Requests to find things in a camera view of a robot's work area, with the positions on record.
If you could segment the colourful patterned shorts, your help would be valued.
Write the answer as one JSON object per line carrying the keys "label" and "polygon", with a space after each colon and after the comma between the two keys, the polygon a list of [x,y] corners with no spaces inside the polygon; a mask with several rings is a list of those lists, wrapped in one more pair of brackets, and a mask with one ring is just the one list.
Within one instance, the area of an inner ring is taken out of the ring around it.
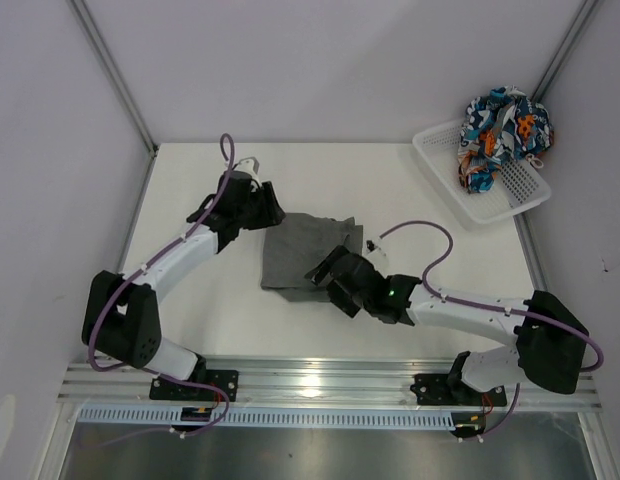
{"label": "colourful patterned shorts", "polygon": [[485,193],[505,165],[539,162],[553,142],[554,126],[544,105],[513,85],[494,88],[465,109],[457,151],[459,183],[469,194]]}

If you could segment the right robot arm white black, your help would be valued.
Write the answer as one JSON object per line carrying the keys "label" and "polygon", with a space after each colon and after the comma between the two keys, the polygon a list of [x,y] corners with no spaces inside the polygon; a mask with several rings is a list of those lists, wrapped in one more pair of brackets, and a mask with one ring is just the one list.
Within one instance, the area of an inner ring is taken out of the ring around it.
{"label": "right robot arm white black", "polygon": [[589,332],[549,292],[537,290],[529,299],[461,300],[418,277],[385,276],[344,246],[305,277],[325,286],[329,301],[349,317],[365,310],[385,324],[446,328],[497,342],[489,351],[457,355],[446,389],[458,403],[522,381],[561,395],[576,390]]}

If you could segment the grey shorts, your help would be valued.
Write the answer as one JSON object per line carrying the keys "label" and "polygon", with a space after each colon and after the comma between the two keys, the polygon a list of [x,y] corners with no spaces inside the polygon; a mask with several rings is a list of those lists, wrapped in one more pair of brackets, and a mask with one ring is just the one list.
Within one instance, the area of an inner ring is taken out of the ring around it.
{"label": "grey shorts", "polygon": [[328,302],[326,288],[314,285],[305,275],[339,245],[355,253],[362,251],[363,226],[354,218],[288,213],[280,225],[265,232],[260,287],[289,302]]}

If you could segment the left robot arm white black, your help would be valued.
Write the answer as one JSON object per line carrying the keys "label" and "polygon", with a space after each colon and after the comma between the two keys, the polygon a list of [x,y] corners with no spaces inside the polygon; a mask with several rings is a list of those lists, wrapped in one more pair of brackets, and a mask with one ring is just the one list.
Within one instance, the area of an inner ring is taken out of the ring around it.
{"label": "left robot arm white black", "polygon": [[168,378],[184,399],[199,398],[207,387],[206,359],[163,336],[160,303],[241,231],[277,226],[284,218],[271,182],[245,171],[222,175],[217,192],[186,218],[184,233],[135,271],[104,270],[93,278],[81,334],[92,368],[104,369],[95,358],[101,352],[121,366]]}

